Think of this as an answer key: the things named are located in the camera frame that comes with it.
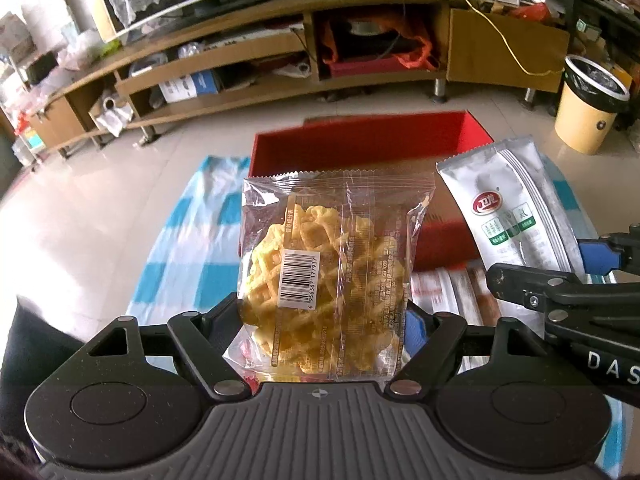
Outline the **silver snack pouch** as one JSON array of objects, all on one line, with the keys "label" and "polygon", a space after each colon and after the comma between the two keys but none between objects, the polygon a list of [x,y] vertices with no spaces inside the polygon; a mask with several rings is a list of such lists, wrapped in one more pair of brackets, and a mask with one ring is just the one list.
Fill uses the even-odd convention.
[{"label": "silver snack pouch", "polygon": [[530,136],[474,148],[436,169],[486,268],[507,263],[586,276],[570,219]]}]

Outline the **blue white carton box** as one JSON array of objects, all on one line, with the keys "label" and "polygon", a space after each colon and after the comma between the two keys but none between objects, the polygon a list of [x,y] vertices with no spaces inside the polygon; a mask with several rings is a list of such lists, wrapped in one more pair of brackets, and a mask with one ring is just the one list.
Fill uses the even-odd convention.
[{"label": "blue white carton box", "polygon": [[186,76],[161,82],[160,92],[169,104],[195,99],[206,94],[217,94],[221,83],[213,70],[201,70]]}]

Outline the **red cardboard box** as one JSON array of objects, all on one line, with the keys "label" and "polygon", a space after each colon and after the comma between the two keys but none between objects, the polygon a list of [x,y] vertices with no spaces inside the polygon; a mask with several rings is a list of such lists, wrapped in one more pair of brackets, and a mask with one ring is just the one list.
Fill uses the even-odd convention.
[{"label": "red cardboard box", "polygon": [[[250,175],[342,169],[436,172],[438,162],[492,142],[465,110],[309,119],[300,127],[256,134]],[[416,245],[418,272],[457,268],[480,258],[446,184],[438,174],[434,178],[435,192]]]}]

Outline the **wooden TV stand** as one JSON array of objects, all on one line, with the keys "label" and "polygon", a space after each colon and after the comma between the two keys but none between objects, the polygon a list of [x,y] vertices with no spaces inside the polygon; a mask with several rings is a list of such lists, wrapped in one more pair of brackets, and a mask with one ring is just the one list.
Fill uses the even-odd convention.
[{"label": "wooden TV stand", "polygon": [[[323,24],[329,18],[379,13],[402,14],[428,26],[437,39],[442,67],[437,72],[333,77],[320,55]],[[272,0],[122,47],[54,92],[28,121],[44,147],[58,151],[100,135],[89,110],[108,89],[114,89],[134,110],[131,129],[305,94],[396,82],[431,81],[438,92],[450,82],[555,92],[569,46],[570,35],[563,29],[483,13],[462,0]],[[221,90],[159,108],[148,102],[152,88],[164,81],[297,53],[307,55],[307,78],[271,74],[258,77],[245,89]]]}]

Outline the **white red striped snack packets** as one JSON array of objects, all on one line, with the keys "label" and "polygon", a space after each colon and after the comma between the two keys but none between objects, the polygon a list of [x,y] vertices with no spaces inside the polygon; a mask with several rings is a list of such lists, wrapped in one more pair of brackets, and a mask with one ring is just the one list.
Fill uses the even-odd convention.
[{"label": "white red striped snack packets", "polygon": [[497,300],[486,285],[481,266],[464,269],[413,273],[411,299],[429,314],[448,312],[466,319],[470,325],[495,327],[500,318]]}]

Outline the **yellow trash bin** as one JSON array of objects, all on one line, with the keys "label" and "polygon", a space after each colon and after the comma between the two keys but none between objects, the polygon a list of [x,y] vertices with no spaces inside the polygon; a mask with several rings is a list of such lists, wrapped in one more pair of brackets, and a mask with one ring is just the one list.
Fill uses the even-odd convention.
[{"label": "yellow trash bin", "polygon": [[554,132],[572,150],[596,154],[629,101],[620,78],[589,58],[567,55]]}]

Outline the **orange plastic bag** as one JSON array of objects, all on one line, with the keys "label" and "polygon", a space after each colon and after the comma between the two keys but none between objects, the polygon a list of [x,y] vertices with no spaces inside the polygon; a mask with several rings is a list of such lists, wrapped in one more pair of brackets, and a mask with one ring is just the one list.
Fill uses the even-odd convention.
[{"label": "orange plastic bag", "polygon": [[322,28],[320,55],[333,77],[437,72],[442,67],[434,32],[422,21],[397,13],[329,18]]}]

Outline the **yellow lattice crisps clear bag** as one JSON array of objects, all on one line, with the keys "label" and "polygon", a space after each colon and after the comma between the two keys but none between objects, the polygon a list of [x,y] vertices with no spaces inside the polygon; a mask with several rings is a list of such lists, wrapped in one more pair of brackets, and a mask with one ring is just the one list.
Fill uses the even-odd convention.
[{"label": "yellow lattice crisps clear bag", "polygon": [[429,171],[294,171],[242,191],[241,328],[224,352],[252,382],[385,380],[404,358]]}]

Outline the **blue white checkered cloth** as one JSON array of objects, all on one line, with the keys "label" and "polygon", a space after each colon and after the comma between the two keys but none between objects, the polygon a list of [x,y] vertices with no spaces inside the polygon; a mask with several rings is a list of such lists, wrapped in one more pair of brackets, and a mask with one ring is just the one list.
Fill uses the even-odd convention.
[{"label": "blue white checkered cloth", "polygon": [[[541,155],[578,237],[596,237],[567,180]],[[235,291],[240,257],[241,191],[248,157],[208,156],[186,185],[146,260],[127,314],[140,325],[164,324],[183,311],[206,312]],[[611,477],[622,473],[632,409],[608,398],[612,426],[597,464]]]}]

